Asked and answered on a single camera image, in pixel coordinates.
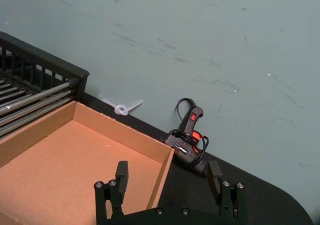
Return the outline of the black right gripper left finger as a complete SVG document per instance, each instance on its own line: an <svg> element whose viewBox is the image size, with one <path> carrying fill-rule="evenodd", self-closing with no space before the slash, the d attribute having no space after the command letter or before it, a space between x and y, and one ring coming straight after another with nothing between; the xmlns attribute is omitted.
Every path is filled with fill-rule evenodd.
<svg viewBox="0 0 320 225"><path fill-rule="evenodd" d="M111 203L112 218L118 218L124 215L122 204L124 202L128 180L128 161L122 160L118 162L114 179L111 179L108 183L97 181L94 184L95 215L97 222L106 222L108 220L106 201L110 201Z"/></svg>

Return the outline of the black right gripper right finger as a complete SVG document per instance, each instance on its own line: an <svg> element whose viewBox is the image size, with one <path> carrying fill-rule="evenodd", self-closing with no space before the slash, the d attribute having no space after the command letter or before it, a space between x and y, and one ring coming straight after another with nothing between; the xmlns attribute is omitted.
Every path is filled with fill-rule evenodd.
<svg viewBox="0 0 320 225"><path fill-rule="evenodd" d="M219 215L225 220L247 218L246 190L242 182L231 182L223 178L217 161L209 161L206 172L209 188L219 206Z"/></svg>

